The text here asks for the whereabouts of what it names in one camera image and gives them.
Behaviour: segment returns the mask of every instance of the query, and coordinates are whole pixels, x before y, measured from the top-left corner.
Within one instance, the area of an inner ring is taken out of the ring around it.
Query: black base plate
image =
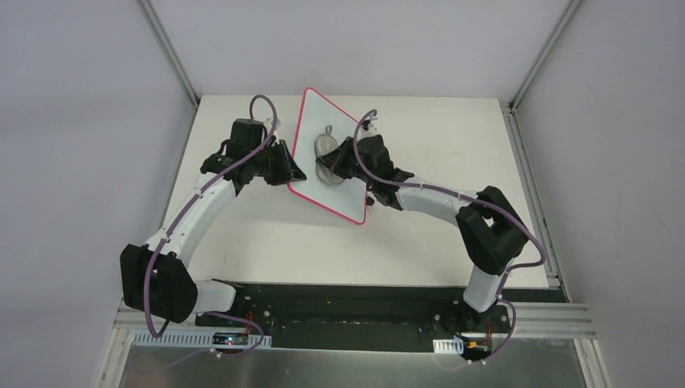
[[[270,335],[273,348],[433,352],[432,340],[451,339],[456,329],[460,287],[374,287],[344,285],[233,284],[230,315],[253,320]],[[514,302],[565,302],[557,290],[505,290]],[[200,315],[202,327],[243,327]],[[472,332],[507,333],[509,317],[496,306]]]

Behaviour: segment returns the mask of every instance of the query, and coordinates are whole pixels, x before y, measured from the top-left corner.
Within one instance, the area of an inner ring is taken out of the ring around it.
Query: cable tie
[[[202,188],[200,188],[200,186],[195,186],[195,187],[193,188],[193,190],[195,191],[195,195],[196,195],[199,199],[202,199]]]

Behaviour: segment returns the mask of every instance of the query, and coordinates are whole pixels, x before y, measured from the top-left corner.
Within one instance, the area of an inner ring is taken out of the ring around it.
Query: red-bordered white board
[[[333,126],[331,136],[341,144],[346,137],[354,135],[357,120],[312,87],[306,88],[302,95],[292,157],[307,175],[307,180],[289,183],[288,188],[295,195],[362,225],[366,221],[366,184],[359,179],[346,179],[342,184],[331,186],[317,176],[314,141],[324,133],[327,125]]]

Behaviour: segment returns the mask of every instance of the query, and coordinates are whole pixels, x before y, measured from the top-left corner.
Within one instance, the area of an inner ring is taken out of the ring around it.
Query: red edge
[[[302,121],[302,112],[303,112],[304,109],[305,109],[305,99],[306,99],[306,97],[307,97],[307,92],[308,92],[308,91],[313,91],[314,93],[320,95],[324,100],[328,101],[331,105],[333,105],[334,107],[336,107],[340,112],[345,113],[348,117],[350,117],[352,120],[354,120],[355,122],[357,122],[357,119],[356,119],[356,118],[350,116],[349,113],[343,111],[343,110],[342,110],[338,105],[336,105],[333,101],[327,99],[324,95],[322,95],[321,93],[319,93],[319,92],[318,92],[316,89],[314,89],[313,87],[307,86],[307,87],[305,88],[305,91],[302,93],[302,104],[300,105],[300,116],[299,116],[298,119],[297,119],[297,128],[295,129],[295,141],[292,143],[292,157],[293,157],[293,158],[295,158],[295,151],[297,150],[297,138],[300,136],[300,122]],[[363,219],[361,222],[359,222],[359,221],[353,220],[352,218],[349,218],[348,216],[346,216],[346,215],[344,215],[344,214],[341,214],[341,213],[336,212],[335,210],[329,208],[329,207],[326,206],[326,205],[322,205],[322,204],[316,202],[315,200],[309,198],[308,196],[305,196],[305,195],[302,194],[302,193],[299,193],[299,192],[295,191],[295,189],[292,188],[292,186],[290,185],[289,182],[288,182],[288,190],[290,190],[290,192],[292,192],[292,193],[295,194],[296,196],[299,196],[299,197],[302,198],[302,199],[305,199],[305,200],[307,200],[307,201],[309,201],[309,202],[311,202],[311,203],[313,203],[313,204],[315,204],[315,205],[317,205],[317,206],[319,206],[319,207],[322,207],[322,208],[328,210],[329,212],[331,212],[331,213],[333,213],[333,214],[336,214],[336,215],[338,215],[338,216],[340,216],[340,217],[342,217],[342,218],[345,218],[346,220],[348,220],[348,221],[350,221],[350,222],[352,222],[352,223],[354,223],[354,224],[363,225],[363,224],[366,222],[366,212],[367,212],[367,207],[368,207],[368,206],[366,205],[366,196],[364,196],[364,219]]]

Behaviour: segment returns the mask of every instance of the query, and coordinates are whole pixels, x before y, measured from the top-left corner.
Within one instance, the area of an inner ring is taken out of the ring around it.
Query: silver metal sheet
[[[458,356],[383,352],[263,350],[232,360],[188,348],[131,347],[120,388],[135,387],[584,387],[571,339],[513,339],[487,365]]]

